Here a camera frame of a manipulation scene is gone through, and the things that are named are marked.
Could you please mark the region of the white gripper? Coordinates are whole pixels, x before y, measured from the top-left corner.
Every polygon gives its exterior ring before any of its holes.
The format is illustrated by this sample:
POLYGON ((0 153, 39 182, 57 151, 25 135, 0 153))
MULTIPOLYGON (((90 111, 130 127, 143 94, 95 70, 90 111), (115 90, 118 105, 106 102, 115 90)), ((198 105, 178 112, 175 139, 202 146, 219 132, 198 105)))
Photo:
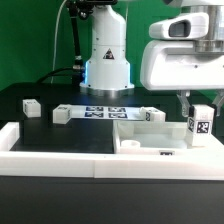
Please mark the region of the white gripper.
MULTIPOLYGON (((148 90, 178 90, 183 117, 189 116, 189 90, 224 89, 224 54, 196 49, 208 30, 207 13, 184 13, 149 27, 153 41, 143 52, 140 81, 148 90)), ((224 90, 214 103, 220 115, 224 90)))

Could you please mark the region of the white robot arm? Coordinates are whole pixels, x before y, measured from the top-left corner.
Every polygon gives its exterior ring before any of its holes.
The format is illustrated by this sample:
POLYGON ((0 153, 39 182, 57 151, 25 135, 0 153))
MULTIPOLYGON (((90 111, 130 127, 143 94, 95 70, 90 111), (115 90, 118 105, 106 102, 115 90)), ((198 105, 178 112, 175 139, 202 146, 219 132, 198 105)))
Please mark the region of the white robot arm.
MULTIPOLYGON (((192 90, 215 90, 214 106, 224 105, 224 0, 163 0, 181 10, 149 27, 140 81, 148 90, 176 90, 182 114, 190 115, 192 90)), ((85 66, 84 92, 97 95, 130 90, 125 58, 124 19, 109 6, 94 13, 92 56, 85 66)))

